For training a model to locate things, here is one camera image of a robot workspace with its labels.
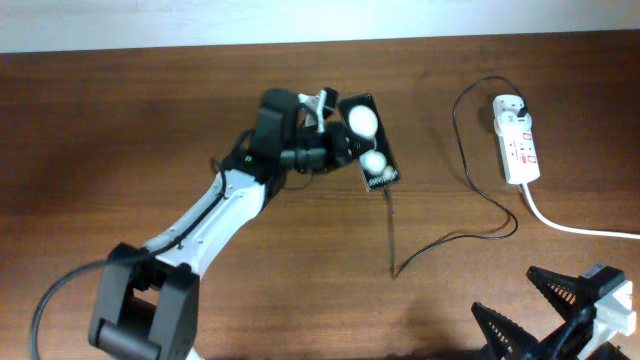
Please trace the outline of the black smartphone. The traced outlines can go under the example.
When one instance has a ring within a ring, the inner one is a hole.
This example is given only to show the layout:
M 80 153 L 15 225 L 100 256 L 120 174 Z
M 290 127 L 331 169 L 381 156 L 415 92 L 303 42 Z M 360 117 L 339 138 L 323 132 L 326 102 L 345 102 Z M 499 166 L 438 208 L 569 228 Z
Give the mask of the black smartphone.
M 387 138 L 382 117 L 370 93 L 338 102 L 347 128 L 351 158 L 355 160 L 368 191 L 396 184 L 401 172 Z

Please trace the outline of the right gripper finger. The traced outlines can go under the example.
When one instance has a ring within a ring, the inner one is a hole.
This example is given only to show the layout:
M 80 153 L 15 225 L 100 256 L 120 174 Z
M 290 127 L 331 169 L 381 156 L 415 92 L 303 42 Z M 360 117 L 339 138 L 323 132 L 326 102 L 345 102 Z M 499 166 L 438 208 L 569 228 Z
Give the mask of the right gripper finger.
M 501 313 L 480 302 L 471 306 L 486 341 L 491 359 L 529 359 L 538 340 Z
M 544 296 L 565 322 L 586 323 L 593 319 L 592 290 L 589 281 L 531 266 L 528 280 Z

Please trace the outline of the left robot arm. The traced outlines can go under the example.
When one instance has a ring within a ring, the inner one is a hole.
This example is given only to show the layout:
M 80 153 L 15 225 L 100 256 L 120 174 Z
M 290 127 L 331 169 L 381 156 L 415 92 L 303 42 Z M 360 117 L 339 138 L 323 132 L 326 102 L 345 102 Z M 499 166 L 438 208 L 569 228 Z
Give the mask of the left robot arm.
M 107 258 L 88 342 L 115 359 L 196 359 L 200 282 L 235 233 L 283 189 L 291 171 L 358 163 L 368 189 L 397 178 L 373 98 L 269 89 L 256 124 L 217 165 L 211 187 L 170 228 Z

